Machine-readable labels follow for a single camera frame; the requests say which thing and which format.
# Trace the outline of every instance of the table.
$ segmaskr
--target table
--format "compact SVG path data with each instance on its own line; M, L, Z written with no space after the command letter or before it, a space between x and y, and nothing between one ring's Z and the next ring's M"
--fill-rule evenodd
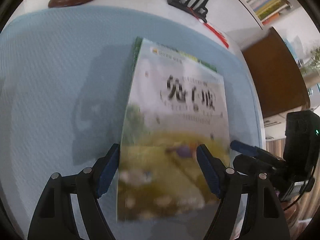
M238 46L228 38L226 50L194 17L152 1L141 0L140 11L119 4L44 10L15 19L1 33L1 199L24 236L49 176L78 173L120 140L137 36L215 64L225 79L231 139L264 146L259 101ZM208 207L167 220L116 223L115 197L113 182L99 203L117 239L201 239L215 212Z

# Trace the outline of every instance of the metal screw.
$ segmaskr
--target metal screw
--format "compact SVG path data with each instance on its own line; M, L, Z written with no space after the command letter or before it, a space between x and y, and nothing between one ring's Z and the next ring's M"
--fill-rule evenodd
M233 168L226 168L226 173L228 174L234 174L235 170Z
M54 174L51 175L51 179L56 179L59 177L59 173L55 172Z
M91 171L92 171L91 167L86 167L83 169L83 173L85 173L85 174L89 174Z
M260 178L260 179L266 179L267 176L266 176L266 174L264 174L264 173L260 173L260 174L259 174L259 178Z

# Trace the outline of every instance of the blue table mat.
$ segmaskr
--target blue table mat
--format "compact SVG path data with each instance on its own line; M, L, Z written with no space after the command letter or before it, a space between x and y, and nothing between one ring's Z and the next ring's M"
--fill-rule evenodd
M20 16L0 34L0 194L22 235L52 173L76 174L120 141L137 36L215 65L224 77L231 139L262 147L247 66L211 39L124 8L85 5ZM99 201L117 239L202 239L215 212L206 207L116 223L115 182Z

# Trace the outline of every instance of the striped curtain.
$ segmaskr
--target striped curtain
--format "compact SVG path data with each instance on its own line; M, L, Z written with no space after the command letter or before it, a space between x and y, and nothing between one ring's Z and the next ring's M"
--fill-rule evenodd
M284 152L285 139L275 140L266 143L267 151L275 156L282 157ZM320 206L320 161L315 170L316 182L311 192L306 192L298 201L300 205L299 220L312 218Z

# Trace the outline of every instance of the white wall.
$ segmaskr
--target white wall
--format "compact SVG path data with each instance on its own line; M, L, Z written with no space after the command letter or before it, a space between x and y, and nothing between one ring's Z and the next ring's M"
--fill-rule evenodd
M314 47L320 46L320 33L303 7L271 25L291 43L299 58L306 58Z

